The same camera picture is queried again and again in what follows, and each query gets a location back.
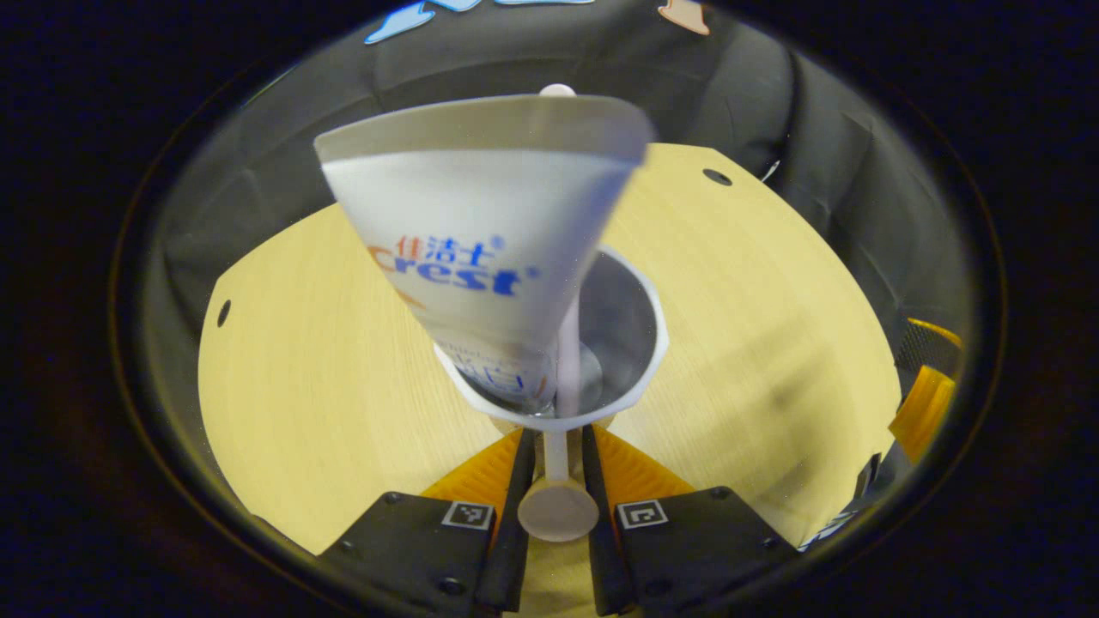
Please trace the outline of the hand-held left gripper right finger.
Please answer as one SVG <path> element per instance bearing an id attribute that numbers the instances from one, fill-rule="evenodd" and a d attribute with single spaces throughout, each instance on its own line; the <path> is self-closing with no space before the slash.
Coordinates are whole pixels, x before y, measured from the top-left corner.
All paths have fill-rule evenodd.
<path id="1" fill-rule="evenodd" d="M 609 618 L 729 618 L 729 599 L 799 551 L 726 486 L 697 489 L 603 427 L 584 427 L 593 605 Z"/>

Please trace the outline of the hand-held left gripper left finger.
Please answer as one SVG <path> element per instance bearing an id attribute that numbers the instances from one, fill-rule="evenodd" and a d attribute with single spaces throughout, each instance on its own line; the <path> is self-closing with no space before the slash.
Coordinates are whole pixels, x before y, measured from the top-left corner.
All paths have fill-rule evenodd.
<path id="1" fill-rule="evenodd" d="M 532 430 L 515 430 L 422 493 L 382 493 L 319 559 L 389 617 L 517 611 L 529 544 L 518 508 L 535 445 Z"/>

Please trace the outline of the pink and white toothbrush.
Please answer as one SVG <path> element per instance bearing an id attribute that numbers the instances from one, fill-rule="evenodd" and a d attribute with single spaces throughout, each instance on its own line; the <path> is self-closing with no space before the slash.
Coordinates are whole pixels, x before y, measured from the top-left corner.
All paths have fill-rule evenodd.
<path id="1" fill-rule="evenodd" d="M 574 426 L 580 413 L 580 309 L 578 296 L 588 253 L 588 216 L 584 196 L 582 157 L 546 154 L 550 163 L 544 194 L 544 227 L 547 235 L 544 256 L 553 273 L 553 313 L 557 352 L 554 415 L 545 424 L 555 430 Z"/>

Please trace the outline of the white cup with wooden handle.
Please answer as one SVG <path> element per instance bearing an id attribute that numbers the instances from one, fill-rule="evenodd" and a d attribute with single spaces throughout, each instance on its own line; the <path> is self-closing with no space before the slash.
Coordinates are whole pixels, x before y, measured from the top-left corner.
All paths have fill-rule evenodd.
<path id="1" fill-rule="evenodd" d="M 488 391 L 464 376 L 442 347 L 434 352 L 459 394 L 478 412 L 502 427 L 525 427 L 543 439 L 531 487 L 519 493 L 517 517 L 529 536 L 546 542 L 570 542 L 593 531 L 599 509 L 592 494 L 573 472 L 580 450 L 569 437 L 589 424 L 609 424 L 634 407 L 647 390 L 668 347 L 665 317 L 654 284 L 619 251 L 599 247 L 580 287 L 574 310 L 580 356 L 576 412 L 515 412 L 499 406 Z"/>

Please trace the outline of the white toothpaste tube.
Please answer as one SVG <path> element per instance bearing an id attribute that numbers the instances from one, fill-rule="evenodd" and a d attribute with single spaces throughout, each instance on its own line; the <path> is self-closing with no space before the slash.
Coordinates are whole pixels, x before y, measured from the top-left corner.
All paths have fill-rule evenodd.
<path id="1" fill-rule="evenodd" d="M 498 95 L 314 137 L 369 257 L 452 366 L 503 409 L 558 388 L 558 332 L 655 137 L 607 95 Z"/>

